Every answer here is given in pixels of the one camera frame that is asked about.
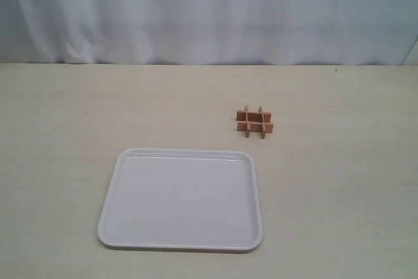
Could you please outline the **wooden notched piece two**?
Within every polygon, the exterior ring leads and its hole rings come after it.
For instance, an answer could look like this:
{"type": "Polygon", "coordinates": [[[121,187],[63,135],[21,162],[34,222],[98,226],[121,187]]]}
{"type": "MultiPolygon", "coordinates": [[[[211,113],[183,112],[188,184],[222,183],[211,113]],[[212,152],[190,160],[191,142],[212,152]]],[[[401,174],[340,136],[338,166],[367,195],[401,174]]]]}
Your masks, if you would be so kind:
{"type": "MultiPolygon", "coordinates": [[[[261,132],[261,123],[260,122],[250,122],[251,124],[251,132],[250,133],[260,133],[261,132]]],[[[265,123],[266,125],[266,133],[272,133],[274,124],[273,123],[265,123]]],[[[246,122],[245,121],[238,121],[236,126],[237,131],[245,132],[246,130],[246,122]]]]}

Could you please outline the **wooden notched piece three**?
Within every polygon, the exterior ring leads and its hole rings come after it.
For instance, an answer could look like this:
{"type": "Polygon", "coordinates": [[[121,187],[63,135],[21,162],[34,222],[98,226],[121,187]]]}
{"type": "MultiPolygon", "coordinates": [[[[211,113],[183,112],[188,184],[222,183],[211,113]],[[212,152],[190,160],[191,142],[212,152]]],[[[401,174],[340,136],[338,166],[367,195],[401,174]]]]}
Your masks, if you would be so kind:
{"type": "Polygon", "coordinates": [[[251,132],[251,124],[250,124],[250,120],[249,120],[249,116],[248,116],[248,114],[249,114],[249,108],[248,108],[247,105],[244,107],[244,111],[245,111],[245,119],[246,119],[246,130],[245,130],[245,133],[246,133],[246,138],[249,138],[250,132],[251,132]]]}

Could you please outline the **white plastic tray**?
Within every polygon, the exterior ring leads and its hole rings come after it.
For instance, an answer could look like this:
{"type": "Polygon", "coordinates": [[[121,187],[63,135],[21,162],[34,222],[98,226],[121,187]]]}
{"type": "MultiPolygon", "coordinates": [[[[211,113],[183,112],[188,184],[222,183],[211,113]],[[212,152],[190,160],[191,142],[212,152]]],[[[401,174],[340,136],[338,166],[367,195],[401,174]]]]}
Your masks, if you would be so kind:
{"type": "Polygon", "coordinates": [[[235,150],[129,148],[114,165],[97,237],[120,249],[252,251],[263,239],[255,163],[235,150]]]}

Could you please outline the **wooden notched piece four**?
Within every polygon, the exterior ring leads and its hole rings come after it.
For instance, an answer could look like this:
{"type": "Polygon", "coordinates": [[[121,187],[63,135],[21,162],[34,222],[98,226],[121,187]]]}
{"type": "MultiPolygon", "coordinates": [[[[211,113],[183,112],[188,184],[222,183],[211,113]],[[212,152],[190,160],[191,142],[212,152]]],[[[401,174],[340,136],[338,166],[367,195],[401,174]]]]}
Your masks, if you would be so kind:
{"type": "Polygon", "coordinates": [[[260,123],[261,123],[261,138],[264,139],[265,134],[266,134],[266,125],[265,125],[265,117],[264,117],[264,112],[263,112],[262,106],[259,107],[258,113],[259,113],[259,117],[260,117],[259,119],[260,119],[260,123]]]}

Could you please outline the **white curtain backdrop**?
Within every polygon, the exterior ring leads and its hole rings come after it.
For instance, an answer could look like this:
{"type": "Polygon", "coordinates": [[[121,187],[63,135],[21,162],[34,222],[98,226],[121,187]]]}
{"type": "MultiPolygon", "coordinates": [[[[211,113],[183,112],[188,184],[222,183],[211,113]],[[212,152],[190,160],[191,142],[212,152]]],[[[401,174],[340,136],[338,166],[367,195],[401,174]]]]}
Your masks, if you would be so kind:
{"type": "Polygon", "coordinates": [[[385,64],[417,42],[417,0],[1,0],[1,61],[385,64]]]}

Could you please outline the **wooden notched piece one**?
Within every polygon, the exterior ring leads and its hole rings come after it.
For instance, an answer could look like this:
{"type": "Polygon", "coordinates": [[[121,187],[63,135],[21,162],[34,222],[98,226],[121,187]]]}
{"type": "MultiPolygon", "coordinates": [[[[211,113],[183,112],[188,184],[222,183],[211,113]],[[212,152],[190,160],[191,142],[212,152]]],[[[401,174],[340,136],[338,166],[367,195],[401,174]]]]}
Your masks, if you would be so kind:
{"type": "Polygon", "coordinates": [[[251,122],[262,122],[270,123],[272,118],[271,112],[245,112],[244,110],[238,110],[236,112],[237,121],[245,121],[248,119],[251,122]]]}

